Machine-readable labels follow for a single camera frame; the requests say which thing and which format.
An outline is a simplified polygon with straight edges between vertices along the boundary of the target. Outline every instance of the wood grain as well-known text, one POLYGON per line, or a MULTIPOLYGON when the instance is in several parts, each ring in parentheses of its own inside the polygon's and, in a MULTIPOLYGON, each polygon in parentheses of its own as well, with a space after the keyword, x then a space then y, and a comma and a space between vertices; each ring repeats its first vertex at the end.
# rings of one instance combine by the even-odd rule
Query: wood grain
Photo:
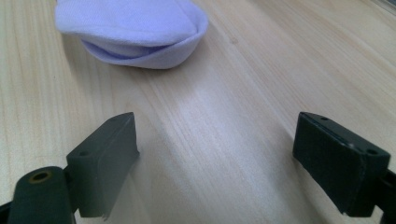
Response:
POLYGON ((291 150, 309 111, 396 155, 396 17, 369 0, 194 2, 207 34, 163 71, 95 60, 55 29, 55 1, 0 2, 0 203, 133 111, 141 157, 110 223, 378 223, 340 215, 291 150))

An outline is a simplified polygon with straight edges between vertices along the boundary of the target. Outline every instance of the black clamp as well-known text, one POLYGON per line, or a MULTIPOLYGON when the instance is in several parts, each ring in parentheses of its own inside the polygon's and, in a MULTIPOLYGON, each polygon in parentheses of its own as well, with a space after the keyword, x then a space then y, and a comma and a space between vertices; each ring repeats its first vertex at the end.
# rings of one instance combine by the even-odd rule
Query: black clamp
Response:
POLYGON ((66 168, 22 177, 13 201, 0 206, 0 224, 72 224, 77 209, 82 217, 106 218, 138 156, 134 114, 109 119, 67 155, 66 168))
POLYGON ((341 213, 370 217, 377 205, 381 223, 396 223, 396 175, 390 155, 338 123, 300 113, 294 157, 318 182, 341 213))

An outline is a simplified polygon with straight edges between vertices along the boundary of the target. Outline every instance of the black clamp jaw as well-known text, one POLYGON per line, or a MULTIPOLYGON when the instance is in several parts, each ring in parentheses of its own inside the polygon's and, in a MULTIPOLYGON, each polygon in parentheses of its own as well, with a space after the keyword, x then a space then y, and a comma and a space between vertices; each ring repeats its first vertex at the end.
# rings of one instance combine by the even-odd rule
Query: black clamp jaw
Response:
POLYGON ((0 224, 74 224, 77 210, 106 218, 138 156, 134 114, 109 119, 67 155, 66 168, 22 177, 13 201, 0 206, 0 224))
POLYGON ((390 155, 338 123, 300 113, 293 156, 324 189, 341 213, 370 217, 377 205, 381 223, 396 223, 396 174, 390 155))

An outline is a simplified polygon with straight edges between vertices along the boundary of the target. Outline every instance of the lavender fabric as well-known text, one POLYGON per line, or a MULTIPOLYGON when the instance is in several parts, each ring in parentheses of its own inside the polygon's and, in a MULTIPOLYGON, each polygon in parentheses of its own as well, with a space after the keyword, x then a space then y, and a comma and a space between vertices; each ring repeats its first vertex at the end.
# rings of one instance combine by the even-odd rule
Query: lavender fabric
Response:
POLYGON ((190 0, 58 0, 55 23, 103 62, 154 69, 184 62, 208 25, 190 0))

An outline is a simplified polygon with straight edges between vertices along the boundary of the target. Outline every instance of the table surface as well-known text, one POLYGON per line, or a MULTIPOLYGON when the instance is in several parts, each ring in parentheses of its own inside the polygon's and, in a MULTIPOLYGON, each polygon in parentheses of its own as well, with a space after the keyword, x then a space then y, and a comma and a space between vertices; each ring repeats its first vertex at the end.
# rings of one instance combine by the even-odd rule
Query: table surface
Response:
POLYGON ((169 70, 97 61, 56 30, 55 1, 0 2, 0 203, 133 111, 141 156, 110 223, 378 223, 339 214, 291 151, 309 111, 396 155, 396 17, 369 0, 194 2, 207 33, 169 70))

